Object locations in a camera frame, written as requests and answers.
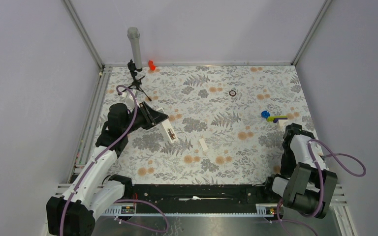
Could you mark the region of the white remote control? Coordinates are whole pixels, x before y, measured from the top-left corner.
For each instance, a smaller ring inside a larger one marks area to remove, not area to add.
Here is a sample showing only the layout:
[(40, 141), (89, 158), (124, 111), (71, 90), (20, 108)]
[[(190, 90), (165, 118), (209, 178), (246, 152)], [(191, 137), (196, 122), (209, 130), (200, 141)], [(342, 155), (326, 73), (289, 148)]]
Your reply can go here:
[(155, 118), (155, 121), (157, 122), (157, 125), (161, 126), (160, 130), (166, 141), (168, 141), (170, 144), (174, 144), (179, 141), (177, 134), (175, 133), (175, 130), (169, 120), (169, 116), (167, 116), (165, 119), (163, 119), (163, 116), (160, 116), (160, 118)]

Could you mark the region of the white battery cover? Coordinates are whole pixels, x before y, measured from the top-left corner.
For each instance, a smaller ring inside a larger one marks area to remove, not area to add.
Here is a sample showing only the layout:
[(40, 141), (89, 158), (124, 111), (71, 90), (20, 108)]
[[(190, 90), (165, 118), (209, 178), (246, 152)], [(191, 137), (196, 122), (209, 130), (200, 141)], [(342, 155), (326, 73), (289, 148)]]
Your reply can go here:
[(203, 149), (203, 151), (207, 151), (209, 149), (203, 138), (199, 139), (199, 144), (201, 145), (201, 148)]

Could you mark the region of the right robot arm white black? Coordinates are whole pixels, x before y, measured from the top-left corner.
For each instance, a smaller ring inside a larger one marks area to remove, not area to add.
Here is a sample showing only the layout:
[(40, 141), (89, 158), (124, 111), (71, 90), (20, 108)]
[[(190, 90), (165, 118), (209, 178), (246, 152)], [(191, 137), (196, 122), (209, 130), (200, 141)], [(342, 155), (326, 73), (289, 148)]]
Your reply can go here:
[(338, 177), (319, 155), (314, 134), (299, 124), (289, 124), (282, 147), (280, 173), (266, 179), (263, 198), (274, 203), (281, 197), (285, 207), (305, 217), (324, 218)]

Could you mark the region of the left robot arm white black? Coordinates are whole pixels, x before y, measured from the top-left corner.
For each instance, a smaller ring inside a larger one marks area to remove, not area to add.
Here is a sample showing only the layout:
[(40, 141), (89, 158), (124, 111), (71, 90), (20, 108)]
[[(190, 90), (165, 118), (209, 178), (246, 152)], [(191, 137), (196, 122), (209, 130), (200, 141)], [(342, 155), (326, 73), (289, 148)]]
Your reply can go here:
[(127, 177), (111, 177), (101, 190), (98, 187), (128, 144), (129, 133), (149, 130), (169, 118), (146, 102), (136, 105), (132, 111), (126, 104), (116, 103), (110, 106), (107, 117), (84, 170), (60, 197), (51, 197), (46, 204), (51, 235), (90, 236), (98, 218), (116, 200), (129, 201), (133, 189), (127, 184)]

